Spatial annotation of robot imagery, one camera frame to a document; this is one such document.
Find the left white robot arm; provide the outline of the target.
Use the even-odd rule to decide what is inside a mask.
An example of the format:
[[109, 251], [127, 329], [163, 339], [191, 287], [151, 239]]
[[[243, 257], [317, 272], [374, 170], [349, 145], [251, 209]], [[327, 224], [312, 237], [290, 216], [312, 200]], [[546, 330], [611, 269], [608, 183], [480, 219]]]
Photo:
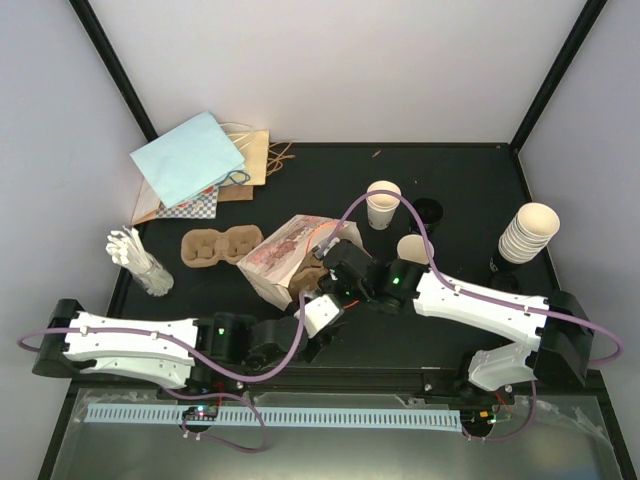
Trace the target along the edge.
[[290, 304], [279, 319], [218, 312], [211, 317], [168, 321], [110, 318], [89, 313], [72, 299], [60, 300], [38, 333], [34, 374], [75, 378], [109, 374], [182, 389], [207, 397], [215, 376], [242, 384], [278, 375], [310, 353], [318, 335], [337, 324], [344, 309], [331, 295]]

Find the white paper coffee cup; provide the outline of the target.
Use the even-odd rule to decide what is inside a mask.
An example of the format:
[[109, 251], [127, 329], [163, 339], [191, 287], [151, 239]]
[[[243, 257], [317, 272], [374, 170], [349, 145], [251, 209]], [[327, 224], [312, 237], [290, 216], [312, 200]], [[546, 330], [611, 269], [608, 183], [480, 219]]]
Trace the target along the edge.
[[428, 243], [426, 249], [424, 239], [419, 234], [409, 234], [402, 237], [396, 246], [397, 258], [422, 265], [429, 264], [427, 252], [434, 253], [433, 245]]

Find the cream bear paper bag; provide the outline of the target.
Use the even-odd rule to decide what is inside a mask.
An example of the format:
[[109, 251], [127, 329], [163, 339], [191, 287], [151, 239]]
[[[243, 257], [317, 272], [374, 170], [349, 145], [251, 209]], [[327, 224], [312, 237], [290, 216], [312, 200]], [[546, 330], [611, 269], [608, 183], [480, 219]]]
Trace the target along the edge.
[[338, 221], [297, 214], [238, 263], [256, 293], [283, 310], [302, 289], [316, 287], [324, 271], [312, 250], [333, 232]]

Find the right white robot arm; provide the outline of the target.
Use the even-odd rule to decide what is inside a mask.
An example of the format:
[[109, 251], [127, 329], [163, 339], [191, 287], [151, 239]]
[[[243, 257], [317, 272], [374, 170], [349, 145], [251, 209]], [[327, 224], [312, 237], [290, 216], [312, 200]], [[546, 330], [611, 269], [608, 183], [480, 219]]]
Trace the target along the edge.
[[476, 403], [508, 384], [540, 381], [580, 389], [586, 383], [592, 329], [566, 322], [561, 314], [581, 314], [566, 292], [550, 298], [526, 297], [436, 275], [432, 266], [403, 259], [375, 260], [353, 242], [323, 241], [312, 250], [327, 273], [322, 294], [353, 299], [385, 314], [413, 311], [484, 330], [508, 345], [479, 350], [454, 379], [457, 396]]

